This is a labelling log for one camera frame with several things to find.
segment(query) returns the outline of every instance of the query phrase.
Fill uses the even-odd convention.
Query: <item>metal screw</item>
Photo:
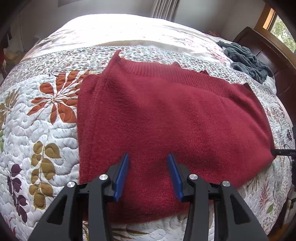
[[[190,174],[190,175],[189,175],[189,178],[190,178],[191,180],[196,180],[196,179],[198,178],[198,176],[197,176],[196,174]]]
[[[229,181],[223,181],[223,182],[222,182],[222,185],[223,185],[224,187],[229,187],[229,186],[230,186],[230,182],[229,182]]]
[[[107,174],[102,174],[99,178],[101,180],[107,180],[108,179],[108,175]]]
[[[68,182],[67,187],[72,188],[75,186],[75,182]]]

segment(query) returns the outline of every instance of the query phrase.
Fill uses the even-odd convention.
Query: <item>white quilt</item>
[[[92,14],[74,18],[34,46],[22,59],[90,46],[146,46],[213,62],[232,62],[216,44],[222,38],[163,19],[128,14]]]
[[[230,83],[248,82],[266,112],[276,147],[287,144],[295,148],[285,110],[270,88],[227,68],[221,49],[212,44],[207,48],[203,51],[215,52],[225,61],[155,47],[93,46],[53,53],[41,50],[41,55],[28,57],[10,72],[0,87],[0,212],[19,240],[28,239],[62,187],[70,180],[78,181],[76,106],[80,83],[87,74],[102,72],[117,49],[129,60],[177,61],[182,68],[207,70]],[[291,182],[289,159],[278,156],[239,189],[266,233],[281,211]],[[149,223],[115,225],[112,230],[115,240],[183,240],[186,222],[187,216],[182,214]],[[87,240],[85,221],[83,235]],[[209,240],[213,238],[210,207]]]

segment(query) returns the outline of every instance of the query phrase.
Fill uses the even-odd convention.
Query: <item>wooden headboard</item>
[[[276,80],[276,95],[296,125],[296,67],[267,38],[246,27],[234,42],[249,48],[257,59],[269,66]]]

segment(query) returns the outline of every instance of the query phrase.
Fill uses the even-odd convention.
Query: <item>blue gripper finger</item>
[[[171,154],[168,155],[168,170],[170,172],[170,178],[173,183],[175,195],[179,199],[179,201],[182,201],[184,197],[184,194],[182,191],[182,181],[180,178],[180,174],[177,170],[175,160]]]
[[[128,154],[126,153],[125,156],[123,157],[123,160],[121,162],[121,167],[118,172],[118,176],[115,181],[114,185],[114,199],[116,202],[118,202],[119,198],[122,195],[123,187],[124,187],[124,182],[126,180],[126,175],[128,172],[128,165],[129,165],[129,158]]]

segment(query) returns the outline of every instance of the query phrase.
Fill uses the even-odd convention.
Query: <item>quilted pattern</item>
[[[271,90],[246,74],[220,63],[156,48],[103,46],[61,51],[25,61],[11,71],[0,87],[0,121],[3,120],[0,131],[3,143],[2,147],[0,143],[0,212],[21,241],[28,239],[62,187],[70,180],[78,180],[77,127],[72,119],[76,115],[76,107],[67,101],[78,98],[77,80],[80,76],[86,71],[93,74],[102,72],[114,51],[119,48],[123,49],[120,54],[122,57],[133,61],[164,64],[177,61],[183,68],[196,71],[206,69],[210,75],[224,78],[230,83],[248,82],[267,114],[276,147],[284,148],[284,144],[288,144],[295,148],[288,120]],[[71,96],[67,97],[67,101],[57,98],[61,90],[59,74],[64,75],[62,84],[65,86],[73,78],[73,71],[76,76],[72,82],[76,83],[68,92]],[[59,111],[58,104],[54,109],[54,101],[65,104],[71,111]],[[55,119],[52,118],[53,112],[56,113]],[[266,233],[274,225],[290,186],[289,159],[277,157],[270,167],[239,189]],[[209,240],[214,237],[212,209]],[[183,214],[150,223],[117,225],[112,228],[115,240],[182,240],[186,222],[186,214]],[[87,240],[87,222],[83,223],[83,231],[84,239]]]

